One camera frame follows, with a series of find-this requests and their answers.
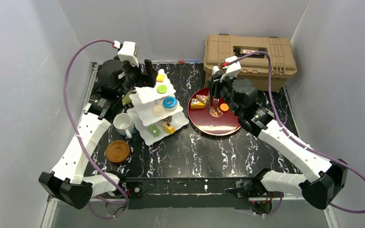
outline round red tray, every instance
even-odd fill
[[[197,95],[207,96],[208,94],[208,87],[200,89],[191,97],[190,101],[188,102],[188,116],[192,124],[194,124],[194,126],[197,127],[201,132],[215,136],[225,136],[239,130],[241,126],[238,122],[238,118],[230,109],[219,117],[212,116],[206,108],[191,109],[190,104],[193,98],[196,98]],[[223,103],[225,103],[224,100],[220,98],[218,105],[220,106]]]

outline white scalloped plate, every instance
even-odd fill
[[[170,80],[167,77],[167,74],[164,72],[163,69],[159,70],[160,74],[164,74],[164,81],[163,82],[156,82],[154,88],[151,87],[135,87],[136,93],[139,95],[139,98],[143,104],[152,102],[154,100],[163,98],[165,96],[170,96],[171,94],[175,94],[175,89],[171,84]],[[157,87],[160,85],[167,86],[167,92],[164,94],[160,94],[157,92]]]
[[[162,128],[163,121],[158,121],[155,123],[155,125],[160,129],[160,135],[157,137],[153,137],[152,134],[147,130],[149,127],[144,126],[142,124],[142,121],[139,119],[138,112],[134,108],[130,108],[126,111],[131,117],[132,121],[135,124],[135,128],[139,131],[140,136],[145,141],[145,144],[150,146],[153,143],[160,141],[164,137],[170,135]],[[185,117],[183,112],[179,112],[173,115],[173,118],[171,120],[171,125],[174,126],[175,130],[179,130],[183,126],[187,125],[190,121]]]
[[[152,113],[153,106],[157,104],[156,101],[151,101],[149,103],[143,104],[139,99],[137,94],[129,95],[129,98],[134,105],[134,109],[139,114],[139,118],[142,120],[144,126],[149,126],[157,121],[160,121],[170,115],[174,115],[176,113],[182,112],[183,107],[181,107],[180,102],[177,101],[177,107],[174,110],[168,111],[166,110],[164,115],[162,116],[155,116]]]

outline marble surface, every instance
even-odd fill
[[[205,85],[203,64],[155,66],[167,73],[177,90],[175,96],[188,117],[187,107],[191,96]],[[267,96],[267,92],[259,92],[257,101],[271,109]],[[273,96],[282,122],[297,134],[283,89]],[[131,107],[131,104],[126,106],[122,112]],[[131,147],[129,157],[121,165],[111,163],[105,155],[106,147],[115,140],[125,140]],[[251,177],[263,168],[300,173],[274,148],[243,129],[231,136],[209,137],[196,130],[191,123],[151,146],[145,145],[138,132],[133,133],[132,139],[126,139],[111,126],[104,133],[92,158],[102,170],[115,170],[126,177]],[[88,164],[85,176],[96,174],[97,171]]]

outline tan toolbox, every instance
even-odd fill
[[[205,41],[203,69],[206,80],[211,78],[212,68],[231,56],[243,56],[251,51],[266,51],[272,59],[272,91],[279,91],[288,78],[297,72],[290,40],[277,37],[237,37],[209,35]],[[248,78],[261,91],[268,91],[268,59],[256,55],[240,61],[238,78]]]

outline white mug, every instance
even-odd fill
[[[132,122],[130,115],[126,113],[118,114],[114,118],[113,124],[120,135],[126,136],[129,139],[132,138],[132,133],[134,133],[135,130],[135,124]]]

